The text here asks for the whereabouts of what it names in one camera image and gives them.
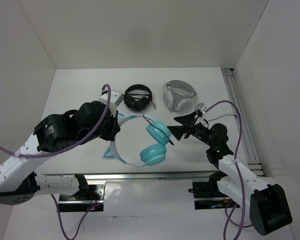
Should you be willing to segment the teal cat ear headphones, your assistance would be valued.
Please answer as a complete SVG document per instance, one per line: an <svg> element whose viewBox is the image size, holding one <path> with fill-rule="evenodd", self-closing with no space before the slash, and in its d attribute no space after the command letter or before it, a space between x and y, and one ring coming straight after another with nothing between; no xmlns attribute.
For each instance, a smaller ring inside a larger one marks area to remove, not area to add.
<svg viewBox="0 0 300 240"><path fill-rule="evenodd" d="M171 132L167 128L167 126L153 117L146 114L130 114L126 115L123 113L118 114L118 124L121 127L126 122L143 118L147 121L148 125L146 127L146 131L149 135L156 141L155 144L150 145L144 148L140 153L139 157L141 163L129 163L125 161L119 154L116 146L116 141L111 141L109 146L106 148L105 152L102 155L102 158L105 160L118 160L124 165L128 165L131 167L146 167L146 166L155 166L166 159L167 154L167 144L173 145L174 143L171 141Z"/></svg>

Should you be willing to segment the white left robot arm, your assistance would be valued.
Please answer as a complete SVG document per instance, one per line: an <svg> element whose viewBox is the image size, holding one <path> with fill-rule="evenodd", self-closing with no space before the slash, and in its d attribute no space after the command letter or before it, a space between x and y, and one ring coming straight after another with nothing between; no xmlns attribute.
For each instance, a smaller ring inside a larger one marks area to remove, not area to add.
<svg viewBox="0 0 300 240"><path fill-rule="evenodd" d="M117 103L86 102L78 110L44 118L16 152L0 164L0 204L15 206L38 195L61 194L82 200L90 187L83 174L44 175L35 171L52 157L96 138L114 140L120 131Z"/></svg>

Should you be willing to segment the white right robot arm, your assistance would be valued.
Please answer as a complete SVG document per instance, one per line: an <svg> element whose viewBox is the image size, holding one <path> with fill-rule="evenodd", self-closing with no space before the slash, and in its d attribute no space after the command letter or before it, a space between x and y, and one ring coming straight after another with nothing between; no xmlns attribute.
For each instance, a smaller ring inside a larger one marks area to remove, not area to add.
<svg viewBox="0 0 300 240"><path fill-rule="evenodd" d="M215 123L208 128L198 118L196 112L176 116L174 120L179 125L168 129L177 140L193 136L209 146L208 161L218 169L209 179L210 194L224 194L234 200L262 236L291 224L293 218L284 189L268 183L235 158L227 145L228 129L224 124Z"/></svg>

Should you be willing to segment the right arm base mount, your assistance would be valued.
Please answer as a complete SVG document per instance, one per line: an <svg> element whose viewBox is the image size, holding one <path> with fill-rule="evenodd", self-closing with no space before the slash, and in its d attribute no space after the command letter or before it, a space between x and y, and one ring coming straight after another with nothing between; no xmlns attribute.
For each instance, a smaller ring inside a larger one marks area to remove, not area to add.
<svg viewBox="0 0 300 240"><path fill-rule="evenodd" d="M225 173L217 171L209 176L208 181L192 183L192 188L188 189L188 192L193 194L196 210L224 209L227 204L229 204L229 208L235 205L227 195L218 189L217 181L225 176Z"/></svg>

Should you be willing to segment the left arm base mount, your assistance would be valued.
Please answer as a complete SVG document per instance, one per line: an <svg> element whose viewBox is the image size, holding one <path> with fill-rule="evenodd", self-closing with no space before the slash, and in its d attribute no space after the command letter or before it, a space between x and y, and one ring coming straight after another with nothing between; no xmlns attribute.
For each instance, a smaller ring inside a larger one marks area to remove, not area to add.
<svg viewBox="0 0 300 240"><path fill-rule="evenodd" d="M87 181L83 174L76 174L79 189L74 194L60 194L58 207L61 213L103 212L106 182Z"/></svg>

